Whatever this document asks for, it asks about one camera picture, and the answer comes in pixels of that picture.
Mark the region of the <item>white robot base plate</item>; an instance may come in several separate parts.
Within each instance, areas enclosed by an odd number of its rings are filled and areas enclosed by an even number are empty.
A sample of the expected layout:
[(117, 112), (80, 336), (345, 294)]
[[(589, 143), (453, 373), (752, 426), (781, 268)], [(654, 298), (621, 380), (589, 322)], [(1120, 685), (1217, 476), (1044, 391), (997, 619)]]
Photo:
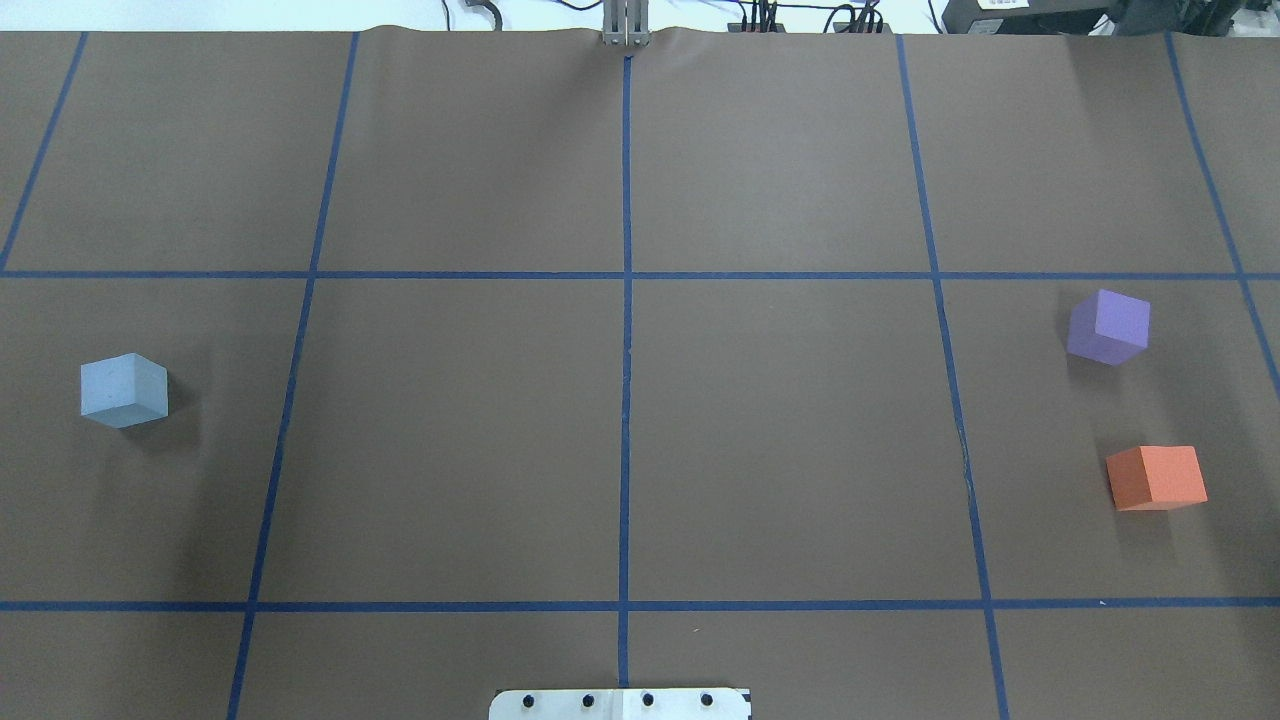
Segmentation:
[(751, 719), (750, 692), (712, 688), (502, 691), (489, 719)]

